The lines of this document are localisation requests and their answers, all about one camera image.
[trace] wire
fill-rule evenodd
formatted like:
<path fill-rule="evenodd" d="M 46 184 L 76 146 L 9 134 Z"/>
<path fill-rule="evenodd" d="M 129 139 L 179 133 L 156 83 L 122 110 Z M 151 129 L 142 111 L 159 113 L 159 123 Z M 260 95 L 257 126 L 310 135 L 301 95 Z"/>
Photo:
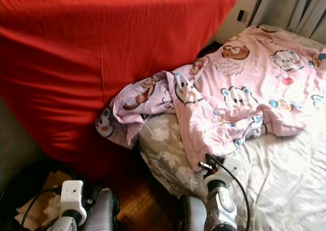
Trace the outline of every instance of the wire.
<path fill-rule="evenodd" d="M 40 191 L 34 198 L 33 198 L 33 200 L 32 200 L 32 202 L 30 203 L 30 205 L 29 205 L 29 207 L 27 208 L 27 210 L 26 210 L 26 212 L 25 212 L 25 214 L 24 214 L 24 217 L 22 218 L 22 220 L 21 220 L 21 224 L 20 224 L 20 231 L 22 231 L 23 230 L 23 228 L 24 228 L 24 223 L 25 223 L 25 221 L 26 221 L 26 218 L 27 218 L 27 216 L 28 216 L 28 214 L 29 214 L 29 212 L 30 212 L 30 210 L 31 210 L 31 208 L 32 208 L 32 206 L 33 206 L 33 204 L 35 203 L 35 201 L 37 200 L 37 198 L 38 197 L 40 197 L 40 195 L 42 195 L 42 194 L 44 194 L 44 193 L 47 193 L 47 192 L 53 192 L 53 193 L 56 193 L 56 194 L 58 194 L 58 192 L 61 192 L 61 187 L 56 187 L 56 188 L 53 188 L 53 189 L 45 189 L 45 190 L 42 190 L 42 191 Z"/>
<path fill-rule="evenodd" d="M 207 153 L 206 156 L 209 156 L 217 165 L 219 165 L 221 168 L 223 168 L 235 181 L 236 183 L 239 185 L 243 196 L 244 196 L 244 200 L 246 202 L 246 207 L 247 207 L 247 224 L 246 224 L 246 231 L 249 231 L 249 227 L 250 227 L 250 208 L 249 208 L 249 202 L 247 199 L 247 195 L 245 192 L 245 189 L 243 188 L 243 186 L 241 185 L 240 181 L 232 174 L 232 172 L 230 172 L 226 167 L 224 167 L 219 161 L 217 161 L 211 154 Z"/>

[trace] bed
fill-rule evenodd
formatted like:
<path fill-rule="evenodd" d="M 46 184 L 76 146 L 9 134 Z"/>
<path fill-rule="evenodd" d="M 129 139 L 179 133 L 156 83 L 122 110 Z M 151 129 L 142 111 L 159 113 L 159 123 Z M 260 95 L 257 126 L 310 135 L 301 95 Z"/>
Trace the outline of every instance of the bed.
<path fill-rule="evenodd" d="M 260 28 L 269 33 L 285 32 L 267 25 Z M 318 52 L 325 49 L 318 42 L 290 35 L 289 42 L 298 42 Z M 242 163 L 238 179 L 251 206 L 251 230 L 324 230 L 326 121 L 322 115 L 317 124 L 295 136 L 276 137 L 268 133 L 247 139 L 230 154 Z M 194 171 L 191 167 L 176 114 L 154 114 L 144 122 L 138 145 L 152 174 L 177 197 L 190 194 L 205 200 L 205 171 Z M 246 206 L 235 183 L 231 185 L 231 193 L 238 210 L 236 221 L 243 228 L 247 220 Z"/>

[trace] red fabric cover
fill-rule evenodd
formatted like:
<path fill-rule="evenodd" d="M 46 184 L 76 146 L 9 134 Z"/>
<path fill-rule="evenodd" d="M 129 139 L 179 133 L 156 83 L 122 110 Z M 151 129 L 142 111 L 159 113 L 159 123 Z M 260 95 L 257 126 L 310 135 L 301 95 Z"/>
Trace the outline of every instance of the red fabric cover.
<path fill-rule="evenodd" d="M 195 60 L 234 4 L 1 0 L 1 95 L 50 157 L 103 177 L 129 153 L 96 132 L 98 114 L 125 85 Z"/>

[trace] cartoon print blanket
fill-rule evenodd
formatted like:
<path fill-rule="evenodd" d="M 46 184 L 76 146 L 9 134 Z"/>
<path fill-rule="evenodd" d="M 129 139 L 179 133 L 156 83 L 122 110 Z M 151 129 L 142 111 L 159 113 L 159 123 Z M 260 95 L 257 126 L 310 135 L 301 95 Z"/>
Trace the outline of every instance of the cartoon print blanket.
<path fill-rule="evenodd" d="M 250 137 L 290 136 L 324 117 L 322 53 L 285 31 L 249 27 L 215 53 L 126 86 L 96 121 L 107 139 L 132 148 L 154 114 L 176 113 L 195 170 L 205 153 L 229 154 Z"/>

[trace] gray curtain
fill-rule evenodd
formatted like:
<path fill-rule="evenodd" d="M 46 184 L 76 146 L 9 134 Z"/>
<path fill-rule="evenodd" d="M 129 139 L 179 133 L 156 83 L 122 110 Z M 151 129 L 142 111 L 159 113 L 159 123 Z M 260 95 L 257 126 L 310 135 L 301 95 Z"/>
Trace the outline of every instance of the gray curtain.
<path fill-rule="evenodd" d="M 326 44 L 326 0 L 262 0 L 252 25 L 263 23 Z"/>

